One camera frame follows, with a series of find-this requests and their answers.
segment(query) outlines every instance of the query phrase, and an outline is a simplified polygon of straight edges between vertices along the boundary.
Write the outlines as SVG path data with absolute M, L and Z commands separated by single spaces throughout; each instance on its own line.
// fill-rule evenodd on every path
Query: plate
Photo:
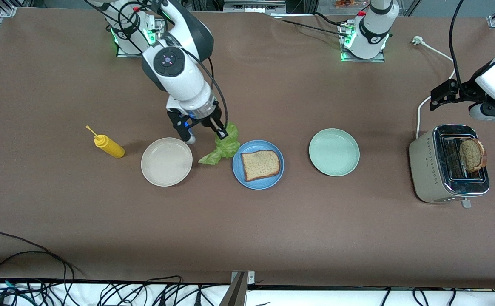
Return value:
M 244 174 L 244 163 L 242 163 L 241 154 L 253 153 L 261 150 L 271 150 L 276 152 L 278 158 L 280 159 L 280 172 L 276 174 L 276 176 L 271 176 L 269 178 L 260 178 L 258 180 L 246 182 Z M 274 186 L 282 177 L 284 168 L 285 164 L 283 162 L 283 155 L 280 150 L 268 141 L 263 141 L 260 139 L 249 141 L 241 145 L 238 149 L 238 152 L 236 152 L 236 154 L 232 158 L 232 172 L 234 172 L 234 176 L 236 176 L 236 179 L 240 182 L 240 184 L 254 190 L 262 190 Z
M 345 176 L 359 163 L 359 146 L 344 130 L 320 130 L 310 141 L 310 159 L 328 176 Z
M 142 173 L 151 184 L 168 187 L 181 182 L 193 166 L 189 146 L 177 138 L 161 138 L 142 155 Z

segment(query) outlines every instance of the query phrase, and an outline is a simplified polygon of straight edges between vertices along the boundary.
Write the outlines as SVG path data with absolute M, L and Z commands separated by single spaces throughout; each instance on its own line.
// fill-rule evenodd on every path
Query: toaster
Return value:
M 426 203 L 442 204 L 482 196 L 489 190 L 486 168 L 467 173 L 459 156 L 466 139 L 477 138 L 466 125 L 439 125 L 410 144 L 410 171 L 416 194 Z

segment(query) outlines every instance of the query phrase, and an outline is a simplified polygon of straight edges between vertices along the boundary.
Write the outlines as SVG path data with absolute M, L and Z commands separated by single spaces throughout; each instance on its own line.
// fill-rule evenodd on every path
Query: bread slice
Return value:
M 478 139 L 467 139 L 459 146 L 459 156 L 467 173 L 484 168 L 487 164 L 487 154 L 484 146 Z
M 278 155 L 271 150 L 242 153 L 242 163 L 246 182 L 276 176 L 281 168 Z

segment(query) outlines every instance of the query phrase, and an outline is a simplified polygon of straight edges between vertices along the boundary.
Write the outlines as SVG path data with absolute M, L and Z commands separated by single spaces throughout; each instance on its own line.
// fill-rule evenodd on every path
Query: tabletop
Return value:
M 115 57 L 98 12 L 19 8 L 0 28 L 0 231 L 50 248 L 87 279 L 172 273 L 226 283 L 249 269 L 273 284 L 495 287 L 495 122 L 473 120 L 466 103 L 422 110 L 422 130 L 467 124 L 488 151 L 491 190 L 471 209 L 423 204 L 410 176 L 416 108 L 453 70 L 410 41 L 421 35 L 447 53 L 449 19 L 397 18 L 385 63 L 370 64 L 341 62 L 332 34 L 267 15 L 196 17 L 215 37 L 215 79 L 240 142 L 275 144 L 282 179 L 249 190 L 230 159 L 198 164 L 215 144 L 197 126 L 191 173 L 153 186 L 140 170 L 144 149 L 178 137 L 167 94 L 140 59 Z M 295 20 L 333 29 L 318 17 Z M 458 19 L 454 42 L 465 79 L 495 56 L 484 19 Z M 126 156 L 94 147 L 87 124 Z M 308 144 L 324 128 L 357 140 L 354 172 L 314 168 Z M 0 260 L 27 249 L 0 238 Z M 61 278 L 61 269 L 26 255 L 0 276 Z

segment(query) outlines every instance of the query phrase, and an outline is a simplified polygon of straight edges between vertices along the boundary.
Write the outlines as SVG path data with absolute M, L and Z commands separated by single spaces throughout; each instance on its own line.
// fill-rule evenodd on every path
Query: mustard bottle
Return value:
M 116 159 L 119 159 L 123 157 L 123 155 L 125 155 L 125 150 L 123 149 L 123 147 L 118 145 L 117 142 L 114 142 L 106 135 L 97 135 L 96 133 L 94 133 L 94 130 L 88 127 L 88 125 L 85 127 L 94 134 L 94 145 L 96 145 L 96 147 L 99 147 L 104 152 L 112 155 Z

